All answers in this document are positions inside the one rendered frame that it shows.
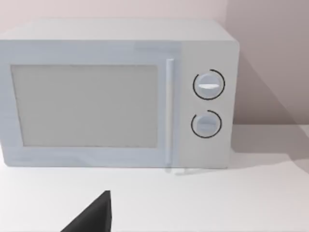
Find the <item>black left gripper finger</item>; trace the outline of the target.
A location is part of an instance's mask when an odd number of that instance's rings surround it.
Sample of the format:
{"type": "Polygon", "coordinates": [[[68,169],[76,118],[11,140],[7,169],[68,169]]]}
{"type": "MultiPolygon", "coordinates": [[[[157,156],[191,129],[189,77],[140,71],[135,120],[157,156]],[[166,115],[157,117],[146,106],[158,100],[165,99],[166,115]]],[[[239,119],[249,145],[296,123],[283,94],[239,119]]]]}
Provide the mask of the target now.
{"type": "Polygon", "coordinates": [[[60,232],[111,232],[111,191],[104,191],[60,232]]]}

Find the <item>pale round microwave knob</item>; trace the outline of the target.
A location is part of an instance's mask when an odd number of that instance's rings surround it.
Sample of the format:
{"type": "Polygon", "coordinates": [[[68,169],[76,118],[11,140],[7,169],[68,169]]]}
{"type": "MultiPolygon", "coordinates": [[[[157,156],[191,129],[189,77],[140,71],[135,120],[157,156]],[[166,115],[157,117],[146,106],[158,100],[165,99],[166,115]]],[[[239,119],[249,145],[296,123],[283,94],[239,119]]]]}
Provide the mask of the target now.
{"type": "Polygon", "coordinates": [[[196,117],[195,122],[196,132],[202,137],[214,135],[218,129],[218,119],[216,115],[207,113],[196,117]]]}
{"type": "Polygon", "coordinates": [[[216,97],[222,89],[221,77],[216,73],[205,73],[196,80],[196,92],[203,98],[216,97]]]}

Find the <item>pale microwave door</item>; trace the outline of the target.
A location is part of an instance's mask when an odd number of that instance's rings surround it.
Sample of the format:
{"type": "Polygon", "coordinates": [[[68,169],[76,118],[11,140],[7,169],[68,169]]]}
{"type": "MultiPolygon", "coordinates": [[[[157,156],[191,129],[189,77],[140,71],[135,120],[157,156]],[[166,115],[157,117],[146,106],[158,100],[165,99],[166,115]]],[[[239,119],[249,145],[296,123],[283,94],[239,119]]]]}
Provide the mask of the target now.
{"type": "Polygon", "coordinates": [[[166,168],[177,162],[180,46],[0,41],[0,145],[9,167],[166,168]],[[174,59],[172,164],[166,60],[174,59]]]}

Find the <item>pale microwave oven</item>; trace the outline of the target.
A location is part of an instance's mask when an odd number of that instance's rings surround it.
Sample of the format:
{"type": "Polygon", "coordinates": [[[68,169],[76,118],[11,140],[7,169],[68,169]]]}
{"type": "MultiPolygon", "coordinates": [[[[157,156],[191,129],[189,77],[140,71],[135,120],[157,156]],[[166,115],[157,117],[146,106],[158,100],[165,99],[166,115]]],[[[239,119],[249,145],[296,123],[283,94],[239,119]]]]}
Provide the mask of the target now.
{"type": "Polygon", "coordinates": [[[170,168],[226,168],[239,63],[239,43],[218,23],[203,19],[48,18],[0,34],[2,40],[154,41],[180,46],[177,162],[170,168]],[[221,77],[221,92],[206,99],[196,92],[205,73],[221,77]],[[200,136],[197,116],[216,115],[217,132],[200,136]]]}

